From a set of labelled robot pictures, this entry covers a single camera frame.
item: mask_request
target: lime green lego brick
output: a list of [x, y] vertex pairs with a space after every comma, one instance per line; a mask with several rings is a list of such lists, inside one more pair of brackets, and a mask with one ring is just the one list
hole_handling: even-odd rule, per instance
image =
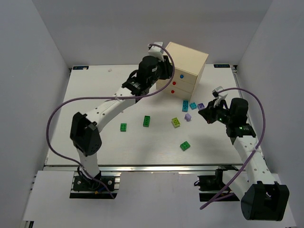
[[126, 132], [127, 131], [127, 124], [121, 123], [120, 124], [120, 131], [121, 132]]
[[180, 126], [180, 122], [179, 122], [179, 120], [178, 120], [176, 117], [173, 118], [171, 122], [172, 122], [172, 124], [173, 124], [173, 126], [174, 126], [175, 128], [177, 128], [177, 127]]
[[186, 149], [188, 149], [190, 147], [190, 144], [187, 141], [185, 141], [180, 145], [180, 147], [183, 151], [185, 151]]
[[144, 127], [149, 127], [149, 125], [150, 125], [150, 116], [145, 115], [144, 119], [143, 119], [143, 126]]

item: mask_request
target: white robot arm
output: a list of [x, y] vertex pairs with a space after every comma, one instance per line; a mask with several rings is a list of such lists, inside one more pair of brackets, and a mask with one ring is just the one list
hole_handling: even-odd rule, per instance
[[[114, 100], [105, 101], [86, 114], [76, 113], [73, 117], [70, 138], [77, 148], [81, 164], [87, 173], [96, 179], [100, 176], [96, 154], [102, 145], [99, 133], [124, 109], [137, 103], [139, 96], [148, 94], [157, 80], [169, 79], [172, 76], [173, 67], [168, 57], [163, 56], [161, 48], [150, 47], [148, 54], [139, 63], [138, 70], [133, 71], [113, 95]], [[80, 172], [84, 178], [89, 179], [85, 172]]]
[[[256, 134], [246, 123], [248, 102], [242, 98], [233, 98], [228, 108], [225, 101], [227, 94], [218, 96], [217, 92], [220, 90], [222, 87], [212, 91], [216, 99], [210, 101], [199, 114], [209, 124], [219, 121], [226, 126], [227, 136], [245, 164], [257, 145]], [[237, 171], [233, 166], [223, 166], [216, 170], [215, 179], [209, 180], [208, 183], [216, 183], [221, 189], [231, 181]], [[286, 185], [277, 183], [259, 151], [256, 151], [248, 161], [246, 174], [245, 177], [239, 175], [229, 185], [241, 201], [244, 217], [247, 220], [281, 221], [288, 202], [289, 190]]]

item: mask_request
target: white wall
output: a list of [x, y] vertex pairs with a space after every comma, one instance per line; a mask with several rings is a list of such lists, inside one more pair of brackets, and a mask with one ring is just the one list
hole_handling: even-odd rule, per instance
[[17, 228], [68, 68], [31, 0], [1, 1], [0, 33], [0, 227]]
[[237, 64], [271, 0], [33, 0], [69, 67], [138, 64], [173, 41]]
[[[290, 190], [290, 206], [304, 227], [304, 1], [275, 0], [238, 66], [240, 86], [254, 92], [266, 112], [262, 149], [271, 171]], [[258, 133], [262, 118], [251, 101]]]

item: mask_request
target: white panel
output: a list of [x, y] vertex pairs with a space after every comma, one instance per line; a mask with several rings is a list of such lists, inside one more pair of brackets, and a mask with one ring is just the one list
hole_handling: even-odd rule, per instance
[[138, 64], [147, 44], [175, 42], [237, 64], [271, 0], [33, 0], [72, 65]]
[[116, 199], [69, 199], [73, 172], [40, 171], [24, 220], [34, 228], [204, 227], [282, 228], [294, 226], [287, 206], [281, 222], [247, 221], [240, 202], [216, 202], [199, 208], [196, 174], [122, 173]]
[[[277, 172], [290, 190], [298, 227], [304, 227], [303, 62], [304, 1], [274, 1], [240, 62], [238, 76], [240, 86], [263, 103], [263, 153], [270, 170]], [[250, 114], [261, 133], [262, 118], [256, 103]]]
[[[73, 70], [65, 100], [80, 96], [113, 95], [136, 65], [90, 66], [88, 70]], [[211, 91], [218, 86], [235, 87], [230, 68], [214, 68], [206, 65], [202, 79], [192, 101], [208, 104], [213, 100]], [[238, 97], [237, 91], [228, 93], [227, 102]], [[52, 144], [60, 153], [79, 160], [78, 153], [69, 138], [72, 117], [76, 112], [85, 113], [103, 101], [77, 101], [63, 107]], [[184, 119], [182, 100], [165, 93], [142, 99], [115, 117], [101, 132], [103, 141], [98, 152], [101, 165], [150, 165], [150, 164], [240, 164], [241, 159], [226, 135], [221, 123], [207, 124], [198, 109], [189, 113], [192, 120]], [[151, 117], [150, 126], [143, 127], [145, 115]], [[177, 117], [180, 127], [174, 128], [171, 119]], [[120, 124], [127, 123], [127, 132], [120, 132]], [[182, 151], [180, 144], [188, 141], [191, 147]], [[64, 165], [73, 162], [52, 152], [48, 165]]]
[[0, 34], [0, 226], [16, 228], [69, 72], [31, 0], [1, 1]]

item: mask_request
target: purple cable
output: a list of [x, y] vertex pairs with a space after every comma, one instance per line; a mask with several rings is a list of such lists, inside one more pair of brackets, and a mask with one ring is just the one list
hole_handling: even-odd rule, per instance
[[235, 195], [234, 193], [230, 193], [230, 194], [227, 194], [226, 196], [218, 197], [218, 198], [216, 198], [216, 199], [214, 200], [214, 202], [219, 201], [219, 200], [226, 199], [226, 198], [228, 198], [228, 197], [230, 197], [230, 196], [234, 196], [234, 195]]
[[[265, 128], [266, 128], [266, 118], [265, 118], [265, 112], [264, 112], [264, 108], [262, 106], [261, 101], [258, 99], [258, 97], [256, 95], [254, 95], [252, 92], [246, 90], [246, 89], [241, 89], [241, 88], [228, 88], [228, 89], [224, 89], [219, 91], [218, 93], [222, 93], [228, 90], [241, 90], [244, 91], [250, 95], [252, 95], [258, 102], [258, 104], [261, 107], [261, 111], [262, 111], [262, 116], [263, 116], [263, 130], [262, 130], [262, 134], [261, 134], [261, 138], [258, 141], [257, 145], [256, 145], [256, 149], [258, 149], [258, 147], [260, 146], [263, 138], [264, 138], [264, 134], [265, 134]], [[238, 170], [238, 172], [234, 175], [234, 177], [215, 195], [213, 196], [207, 203], [205, 203], [203, 206], [201, 206], [199, 209], [203, 210], [205, 207], [207, 207], [210, 203], [213, 203], [215, 201], [217, 201], [217, 198], [220, 196], [220, 194], [223, 193], [224, 190], [226, 190], [229, 185], [241, 174], [241, 172], [244, 170], [244, 168], [246, 167], [246, 165], [249, 163], [250, 159], [253, 157], [253, 155], [255, 154], [256, 150], [253, 150], [252, 153], [249, 155], [249, 157], [246, 159], [246, 161], [244, 162], [244, 164], [242, 165], [242, 167]]]
[[[173, 62], [173, 59], [172, 59], [172, 56], [170, 55], [170, 53], [165, 49], [163, 48], [162, 46], [158, 45], [158, 44], [149, 44], [148, 45], [149, 47], [150, 46], [156, 46], [156, 47], [159, 47], [160, 49], [162, 49], [164, 52], [167, 53], [168, 57], [170, 58], [171, 60], [171, 63], [172, 63], [172, 68], [173, 68], [173, 71], [172, 71], [172, 76], [171, 78], [169, 79], [168, 83], [161, 89], [155, 91], [154, 93], [151, 93], [151, 94], [147, 94], [147, 95], [142, 95], [142, 96], [120, 96], [119, 99], [141, 99], [141, 98], [145, 98], [145, 97], [149, 97], [149, 96], [152, 96], [152, 95], [155, 95], [157, 93], [159, 93], [160, 91], [164, 90], [170, 83], [171, 81], [173, 80], [173, 76], [174, 76], [174, 73], [175, 73], [175, 65], [174, 65], [174, 62]], [[113, 96], [87, 96], [87, 97], [78, 97], [78, 98], [74, 98], [74, 99], [70, 99], [68, 101], [65, 101], [64, 103], [62, 103], [61, 105], [59, 105], [51, 114], [51, 116], [49, 117], [48, 121], [47, 121], [47, 129], [46, 129], [46, 139], [47, 139], [47, 143], [48, 143], [48, 147], [50, 148], [50, 150], [56, 154], [57, 156], [59, 157], [62, 157], [62, 158], [65, 158], [67, 160], [70, 160], [72, 162], [75, 162], [77, 163], [79, 166], [81, 166], [83, 168], [83, 171], [85, 172], [85, 174], [91, 178], [92, 180], [102, 184], [104, 186], [104, 188], [108, 191], [108, 193], [111, 195], [111, 197], [114, 199], [114, 196], [113, 194], [110, 192], [110, 190], [108, 189], [108, 187], [101, 181], [101, 180], [98, 180], [98, 179], [95, 179], [94, 177], [92, 177], [83, 167], [83, 165], [73, 159], [73, 158], [69, 158], [69, 157], [66, 157], [60, 153], [58, 153], [51, 145], [51, 142], [50, 142], [50, 138], [49, 138], [49, 127], [50, 127], [50, 124], [51, 124], [51, 121], [54, 117], [54, 115], [56, 114], [56, 112], [62, 108], [63, 106], [65, 106], [66, 104], [70, 103], [70, 102], [73, 102], [73, 101], [79, 101], [79, 100], [115, 100], [115, 97]]]

